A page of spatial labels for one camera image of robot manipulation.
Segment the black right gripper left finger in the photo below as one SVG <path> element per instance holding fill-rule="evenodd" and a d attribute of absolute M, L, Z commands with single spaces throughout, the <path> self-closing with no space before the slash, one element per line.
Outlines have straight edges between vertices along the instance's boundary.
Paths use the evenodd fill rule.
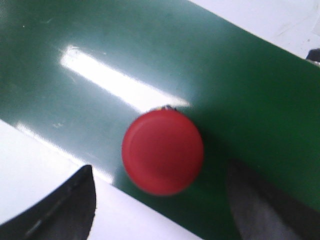
<path fill-rule="evenodd" d="M 0 226 L 2 240 L 86 240 L 97 204 L 91 165 Z"/>

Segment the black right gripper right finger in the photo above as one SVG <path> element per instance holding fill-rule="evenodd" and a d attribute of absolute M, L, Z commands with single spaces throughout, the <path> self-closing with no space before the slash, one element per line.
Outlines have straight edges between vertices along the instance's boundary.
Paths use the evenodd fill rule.
<path fill-rule="evenodd" d="M 226 173 L 230 211 L 243 240 L 318 240 L 320 213 L 232 159 Z"/>

